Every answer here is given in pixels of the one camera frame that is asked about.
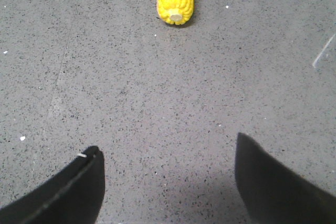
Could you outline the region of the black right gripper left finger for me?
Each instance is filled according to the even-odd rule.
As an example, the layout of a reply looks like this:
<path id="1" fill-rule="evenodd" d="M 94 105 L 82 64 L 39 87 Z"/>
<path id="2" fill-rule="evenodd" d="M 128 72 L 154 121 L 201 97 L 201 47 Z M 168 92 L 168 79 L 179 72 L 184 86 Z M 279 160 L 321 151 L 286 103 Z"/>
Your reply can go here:
<path id="1" fill-rule="evenodd" d="M 1 223 L 95 223 L 104 193 L 104 156 L 91 146 L 51 179 L 2 208 Z"/>

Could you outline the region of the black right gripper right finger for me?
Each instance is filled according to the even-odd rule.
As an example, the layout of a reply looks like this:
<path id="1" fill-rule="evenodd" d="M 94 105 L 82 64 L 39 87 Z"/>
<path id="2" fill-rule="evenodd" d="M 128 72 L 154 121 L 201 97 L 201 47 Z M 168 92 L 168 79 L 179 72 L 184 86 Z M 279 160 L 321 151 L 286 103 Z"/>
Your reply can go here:
<path id="1" fill-rule="evenodd" d="M 237 135 L 235 182 L 253 223 L 335 223 L 335 196 Z"/>

